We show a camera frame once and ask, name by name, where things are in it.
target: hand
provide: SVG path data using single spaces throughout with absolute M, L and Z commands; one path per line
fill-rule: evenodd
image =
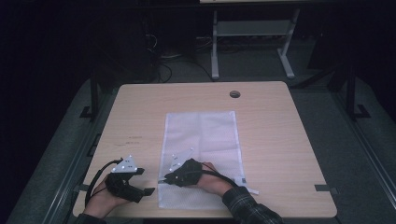
M 211 162 L 203 162 L 202 169 L 207 171 L 216 171 L 215 166 Z M 202 174 L 197 183 L 197 187 L 204 189 L 208 193 L 217 194 L 222 197 L 224 193 L 233 186 L 227 181 L 216 176 Z
M 115 207 L 128 203 L 128 200 L 112 195 L 106 188 L 105 179 L 93 190 L 92 197 L 84 209 L 84 214 L 104 218 Z

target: tabletop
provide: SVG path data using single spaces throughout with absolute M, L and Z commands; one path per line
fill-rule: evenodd
M 238 91 L 238 98 L 230 92 Z M 137 188 L 157 188 L 165 116 L 170 112 L 235 111 L 243 168 L 253 195 L 282 217 L 334 217 L 336 208 L 318 161 L 283 82 L 132 84 L 120 88 L 84 184 L 109 161 L 130 154 L 146 171 Z M 110 172 L 108 167 L 104 174 Z M 85 191 L 74 207 L 84 208 Z M 231 217 L 227 210 L 175 210 L 158 205 L 157 190 L 140 203 L 115 209 L 114 217 Z

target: black cable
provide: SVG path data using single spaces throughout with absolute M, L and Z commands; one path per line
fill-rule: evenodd
M 189 174 L 204 174 L 204 175 L 213 175 L 216 176 L 222 180 L 227 181 L 229 184 L 231 184 L 234 188 L 238 187 L 238 185 L 235 184 L 235 182 L 233 182 L 230 178 L 228 178 L 225 175 L 221 175 L 219 172 L 217 171 L 207 171 L 207 170 L 201 170 L 201 171 L 191 171 L 191 172 L 186 172 L 184 173 L 184 175 L 189 175 Z
M 201 162 L 201 164 L 202 164 L 202 165 L 204 165 L 204 166 L 206 166 L 207 168 L 211 169 L 213 172 L 215 172 L 215 173 L 218 173 L 218 174 L 219 174 L 219 172 L 218 172 L 217 170 L 215 170 L 215 169 L 213 169 L 212 167 L 210 167 L 210 166 L 208 166 L 208 165 L 204 164 L 203 162 Z
M 97 180 L 99 179 L 99 177 L 101 176 L 102 172 L 107 168 L 107 166 L 109 166 L 109 165 L 111 165 L 113 163 L 119 164 L 120 162 L 122 162 L 122 159 L 117 160 L 117 161 L 110 161 L 108 164 L 106 164 L 102 169 L 100 169 L 96 173 L 96 175 L 93 178 L 90 186 L 88 187 L 87 194 L 85 195 L 85 206 L 87 206 L 88 202 L 90 201 L 91 194 L 92 194 L 92 191 L 93 191 L 93 187 L 95 186 L 95 184 L 96 184 Z
M 209 49 L 212 47 L 212 44 L 213 44 L 212 37 L 208 36 L 208 37 L 203 37 L 201 39 L 209 39 L 209 41 L 206 41 L 204 44 L 197 46 L 195 49 L 196 52 L 200 52 L 200 51 L 202 52 L 202 50 Z
M 343 223 L 341 222 L 340 218 L 338 218 L 338 216 L 335 216 L 334 218 L 335 218 L 335 220 L 337 221 L 338 224 L 343 224 Z
M 211 81 L 215 81 L 215 79 L 212 78 L 212 76 L 206 71 L 206 69 L 203 66 L 201 66 L 200 64 L 198 64 L 197 62 L 185 60 L 185 61 L 174 61 L 174 62 L 164 62 L 164 63 L 193 63 L 193 64 L 197 65 L 198 67 L 202 68 L 204 70 L 204 72 L 209 76 Z
M 218 43 L 218 53 L 222 53 L 222 54 L 234 54 L 237 53 L 239 51 L 242 50 L 243 46 L 242 44 L 238 43 L 235 40 L 229 39 L 228 41 L 230 41 L 230 44 L 227 43 Z
M 103 188 L 103 189 L 99 189 L 98 191 L 96 191 L 93 195 L 91 195 L 91 197 L 95 196 L 96 194 L 102 192 L 103 190 L 107 189 L 107 187 Z
M 161 72 L 159 72 L 159 76 L 158 76 L 158 79 L 159 79 L 158 81 L 159 82 L 166 83 L 166 82 L 168 82 L 171 79 L 171 77 L 173 75 L 172 69 L 169 66 L 167 66 L 167 65 L 165 65 L 163 63 L 160 63 L 160 66 L 163 66 L 163 67 L 165 67 L 165 68 L 167 68 L 169 70 L 169 77 L 166 80 L 163 80 L 163 78 L 161 77 Z

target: flannel shirt sleeve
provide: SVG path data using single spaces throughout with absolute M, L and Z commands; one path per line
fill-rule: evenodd
M 243 224 L 282 224 L 280 215 L 266 206 L 256 203 L 245 187 L 228 190 L 222 198 L 233 217 Z
M 74 224 L 106 224 L 104 220 L 87 214 L 79 214 Z

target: dark background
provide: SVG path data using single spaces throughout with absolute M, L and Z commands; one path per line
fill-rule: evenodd
M 0 3 L 2 223 L 74 95 L 92 72 L 99 76 L 104 90 L 124 82 L 150 82 L 155 78 L 158 55 L 142 48 L 147 44 L 147 30 L 158 35 L 162 49 L 174 46 L 189 54 L 193 54 L 189 46 L 195 36 L 211 32 L 210 12 L 162 11 L 141 20 L 142 14 L 131 10 L 92 8 L 83 3 Z M 378 102 L 396 120 L 393 12 L 391 3 L 304 7 L 294 38 L 318 40 L 312 67 L 351 60 L 358 77 L 373 88 Z M 122 66 L 111 62 L 97 46 L 104 47 L 111 60 Z

